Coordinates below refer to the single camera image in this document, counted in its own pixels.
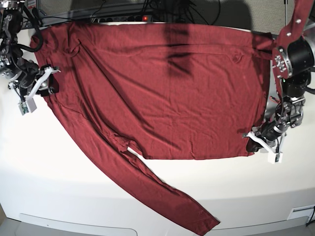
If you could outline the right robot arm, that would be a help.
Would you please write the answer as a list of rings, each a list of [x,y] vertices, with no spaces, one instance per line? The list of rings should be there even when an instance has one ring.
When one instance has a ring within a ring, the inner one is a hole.
[[[38,44],[29,47],[18,43],[17,34],[27,19],[35,29]],[[17,93],[22,115],[37,109],[33,97],[42,97],[59,92],[59,85],[53,74],[60,72],[58,67],[49,64],[39,67],[34,61],[23,58],[23,51],[38,52],[43,46],[39,27],[41,20],[36,9],[29,11],[24,0],[2,0],[0,2],[0,74],[8,80],[8,88]]]

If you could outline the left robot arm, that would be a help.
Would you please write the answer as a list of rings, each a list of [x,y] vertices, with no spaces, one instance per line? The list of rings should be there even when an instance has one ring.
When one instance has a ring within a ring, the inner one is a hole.
[[[261,126],[243,136],[249,138],[247,149],[257,152],[265,149],[268,162],[280,163],[282,147],[288,128],[302,123],[304,93],[314,94],[309,87],[315,70],[315,2],[295,1],[290,20],[286,20],[272,50],[272,70],[275,78],[277,107]]]

